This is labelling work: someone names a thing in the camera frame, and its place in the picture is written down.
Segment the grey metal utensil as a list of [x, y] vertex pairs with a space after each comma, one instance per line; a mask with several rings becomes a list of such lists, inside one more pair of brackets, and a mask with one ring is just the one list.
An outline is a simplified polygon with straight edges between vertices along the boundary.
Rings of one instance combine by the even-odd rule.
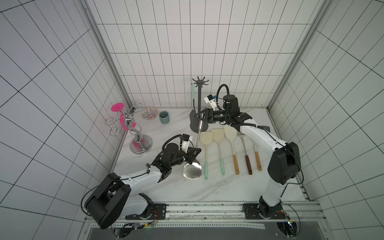
[[[202, 129], [203, 129], [203, 122], [199, 121], [196, 148], [198, 148], [200, 133], [202, 132]], [[191, 165], [188, 163], [185, 164], [184, 171], [183, 171], [183, 176], [185, 178], [190, 180], [196, 180], [196, 179], [199, 179], [201, 175], [202, 175], [202, 166], [197, 159], [195, 159]]]

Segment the cream spatula mint handle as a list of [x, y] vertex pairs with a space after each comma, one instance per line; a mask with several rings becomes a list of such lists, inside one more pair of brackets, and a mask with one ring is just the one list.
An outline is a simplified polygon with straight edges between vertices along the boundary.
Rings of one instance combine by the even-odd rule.
[[224, 140], [225, 131], [224, 131], [224, 129], [212, 129], [211, 132], [214, 134], [214, 138], [213, 138], [214, 142], [216, 142], [218, 145], [221, 173], [224, 176], [226, 171], [225, 171], [225, 165], [224, 165], [224, 161], [223, 161], [221, 142]]

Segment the cream spoon mint handle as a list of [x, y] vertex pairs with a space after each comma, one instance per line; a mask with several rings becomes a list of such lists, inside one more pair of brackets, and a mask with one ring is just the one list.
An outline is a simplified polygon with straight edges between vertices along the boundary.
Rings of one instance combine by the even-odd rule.
[[204, 177], [205, 180], [208, 179], [209, 169], [208, 169], [208, 148], [209, 145], [213, 142], [214, 133], [212, 132], [201, 132], [200, 133], [200, 141], [205, 147], [205, 166], [204, 166]]

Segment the cream utensil dark wood handle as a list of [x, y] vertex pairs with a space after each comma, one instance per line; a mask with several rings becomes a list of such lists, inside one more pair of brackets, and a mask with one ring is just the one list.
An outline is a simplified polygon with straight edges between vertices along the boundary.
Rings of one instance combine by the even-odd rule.
[[249, 156], [247, 154], [247, 148], [246, 148], [246, 144], [245, 144], [245, 140], [244, 140], [244, 136], [245, 135], [243, 133], [241, 133], [241, 132], [237, 132], [237, 136], [240, 137], [240, 139], [242, 141], [242, 144], [243, 144], [248, 173], [249, 173], [249, 175], [252, 175], [253, 174], [253, 170], [252, 170], [252, 166], [251, 166], [251, 162], [250, 162]]

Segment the cream spatula light wood handle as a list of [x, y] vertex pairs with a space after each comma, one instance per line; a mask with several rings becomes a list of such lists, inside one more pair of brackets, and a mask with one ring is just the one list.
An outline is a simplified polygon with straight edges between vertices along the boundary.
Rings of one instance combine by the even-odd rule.
[[262, 171], [262, 163], [261, 163], [261, 159], [260, 159], [260, 155], [259, 155], [259, 151], [258, 151], [258, 146], [257, 146], [255, 141], [253, 141], [253, 146], [254, 146], [254, 152], [255, 152], [258, 170]]

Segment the grey spatula mint handle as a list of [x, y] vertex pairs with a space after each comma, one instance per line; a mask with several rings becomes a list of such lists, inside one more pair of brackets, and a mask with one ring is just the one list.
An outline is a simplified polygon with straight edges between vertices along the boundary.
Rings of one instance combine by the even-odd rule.
[[268, 126], [260, 126], [260, 128], [264, 129], [265, 131], [267, 131], [269, 133], [271, 132], [271, 129]]

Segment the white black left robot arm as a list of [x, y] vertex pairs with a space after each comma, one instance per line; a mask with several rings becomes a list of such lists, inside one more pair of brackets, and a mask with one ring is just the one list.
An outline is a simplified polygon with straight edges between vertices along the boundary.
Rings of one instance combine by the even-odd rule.
[[192, 147], [183, 151], [177, 144], [167, 144], [154, 161], [147, 164], [147, 169], [127, 176], [108, 174], [101, 184], [85, 194], [87, 200], [81, 200], [82, 207], [102, 230], [121, 217], [144, 215], [149, 218], [153, 201], [142, 190], [165, 180], [172, 167], [184, 162], [191, 165], [201, 151]]

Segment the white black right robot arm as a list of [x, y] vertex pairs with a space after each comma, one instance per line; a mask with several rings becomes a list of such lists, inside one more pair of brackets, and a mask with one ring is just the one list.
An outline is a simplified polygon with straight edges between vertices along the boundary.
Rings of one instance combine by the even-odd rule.
[[223, 122], [237, 132], [245, 134], [264, 149], [271, 157], [268, 165], [270, 176], [264, 194], [259, 200], [259, 212], [268, 218], [281, 207], [281, 196], [291, 179], [301, 171], [300, 151], [294, 142], [287, 143], [272, 135], [265, 127], [257, 124], [252, 116], [242, 113], [234, 95], [223, 97], [224, 108], [204, 109], [194, 115], [195, 119], [208, 124]]

